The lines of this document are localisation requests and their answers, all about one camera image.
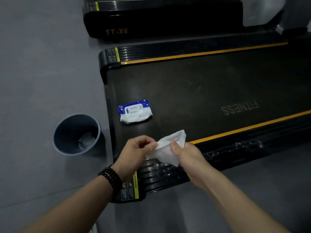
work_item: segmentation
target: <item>person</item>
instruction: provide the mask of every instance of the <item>person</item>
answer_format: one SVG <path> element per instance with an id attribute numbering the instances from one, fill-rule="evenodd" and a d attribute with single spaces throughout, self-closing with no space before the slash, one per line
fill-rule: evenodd
<path id="1" fill-rule="evenodd" d="M 130 139 L 111 168 L 122 181 L 126 181 L 142 165 L 146 154 L 156 146 L 156 141 L 145 135 Z M 184 148 L 181 148 L 175 141 L 171 141 L 171 148 L 179 157 L 180 165 L 191 182 L 208 193 L 233 232 L 289 232 L 213 168 L 195 145 L 185 143 Z M 20 232 L 89 232 L 112 195 L 111 184 L 99 175 Z"/>

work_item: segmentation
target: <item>black treadmill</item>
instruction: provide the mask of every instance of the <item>black treadmill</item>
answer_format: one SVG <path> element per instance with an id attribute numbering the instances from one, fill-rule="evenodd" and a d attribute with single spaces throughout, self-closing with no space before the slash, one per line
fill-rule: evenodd
<path id="1" fill-rule="evenodd" d="M 114 47 L 99 54 L 114 160 L 126 141 L 184 129 L 219 170 L 311 141 L 311 36 L 256 33 Z M 119 105 L 149 100 L 153 116 L 126 124 Z M 117 203 L 189 181 L 181 167 L 146 160 Z"/>
<path id="2" fill-rule="evenodd" d="M 253 29 L 240 0 L 84 0 L 83 19 L 91 37 L 113 41 Z"/>

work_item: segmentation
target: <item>yellow stripe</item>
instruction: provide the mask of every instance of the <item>yellow stripe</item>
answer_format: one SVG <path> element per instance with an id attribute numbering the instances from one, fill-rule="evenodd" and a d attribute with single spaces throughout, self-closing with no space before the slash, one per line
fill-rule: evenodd
<path id="1" fill-rule="evenodd" d="M 302 116 L 302 115 L 306 115 L 306 114 L 309 114 L 309 113 L 311 113 L 311 110 L 308 110 L 308 111 L 305 111 L 305 112 L 301 112 L 301 113 L 297 113 L 297 114 L 293 114 L 293 115 L 290 115 L 290 116 L 285 116 L 285 117 L 274 119 L 274 120 L 270 120 L 270 121 L 267 121 L 267 122 L 251 125 L 251 126 L 248 126 L 248 127 L 243 127 L 243 128 L 240 128 L 240 129 L 236 129 L 236 130 L 230 131 L 230 132 L 224 132 L 224 133 L 220 133 L 218 135 L 205 137 L 205 138 L 202 138 L 202 139 L 199 139 L 199 140 L 190 141 L 190 143 L 197 144 L 197 143 L 200 143 L 200 142 L 209 141 L 209 140 L 216 139 L 216 138 L 219 138 L 219 137 L 228 136 L 228 135 L 231 135 L 231 134 L 234 134 L 234 133 L 243 132 L 243 131 L 246 131 L 246 130 L 250 130 L 250 129 L 253 129 L 253 128 L 258 128 L 258 127 L 269 125 L 269 124 L 276 123 L 276 122 L 281 122 L 281 121 L 284 121 L 284 120 L 287 120 L 287 119 L 292 119 L 292 118 L 299 117 L 299 116 Z"/>
<path id="2" fill-rule="evenodd" d="M 95 5 L 96 5 L 96 10 L 99 11 L 98 2 L 97 1 L 95 2 Z"/>
<path id="3" fill-rule="evenodd" d="M 165 57 L 150 58 L 150 59 L 135 60 L 135 61 L 123 61 L 123 62 L 121 62 L 121 64 L 122 65 L 128 65 L 128 64 L 152 62 L 152 61 L 163 61 L 163 60 L 171 60 L 171 59 L 178 59 L 178 58 L 185 58 L 185 57 L 192 57 L 192 56 L 226 53 L 226 52 L 239 51 L 239 50 L 251 50 L 251 49 L 265 48 L 265 47 L 271 47 L 271 46 L 283 46 L 283 45 L 287 45 L 287 44 L 288 44 L 288 42 L 274 43 L 274 44 L 267 44 L 267 45 L 260 45 L 260 46 L 248 46 L 248 47 L 234 48 L 234 49 L 227 49 L 227 50 L 215 50 L 215 51 L 184 54 L 184 55 L 173 55 L 173 56 L 165 56 Z"/>
<path id="4" fill-rule="evenodd" d="M 115 51 L 116 51 L 117 61 L 120 62 L 120 57 L 119 57 L 119 52 L 118 52 L 117 47 L 115 47 Z"/>
<path id="5" fill-rule="evenodd" d="M 135 192 L 135 199 L 139 199 L 139 192 L 138 192 L 138 181 L 137 181 L 137 172 L 133 175 L 134 179 L 134 192 Z"/>

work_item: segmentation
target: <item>hand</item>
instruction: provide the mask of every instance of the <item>hand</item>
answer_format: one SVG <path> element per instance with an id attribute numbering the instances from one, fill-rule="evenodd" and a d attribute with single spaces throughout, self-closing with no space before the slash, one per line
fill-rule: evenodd
<path id="1" fill-rule="evenodd" d="M 157 147 L 158 143 L 151 137 L 138 136 L 127 141 L 118 160 L 111 168 L 126 180 L 142 165 L 146 155 Z"/>
<path id="2" fill-rule="evenodd" d="M 171 141 L 174 154 L 179 157 L 180 165 L 184 168 L 191 182 L 204 189 L 203 177 L 208 168 L 213 168 L 203 157 L 201 151 L 193 144 L 186 142 L 181 148 L 176 141 Z"/>

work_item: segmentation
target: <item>person's left hand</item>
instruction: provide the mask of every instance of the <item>person's left hand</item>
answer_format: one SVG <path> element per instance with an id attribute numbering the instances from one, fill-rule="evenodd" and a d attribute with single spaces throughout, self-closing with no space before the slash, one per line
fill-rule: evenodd
<path id="1" fill-rule="evenodd" d="M 126 180 L 142 165 L 146 155 L 157 147 L 158 143 L 146 135 L 138 136 L 127 141 L 118 160 L 111 168 Z"/>

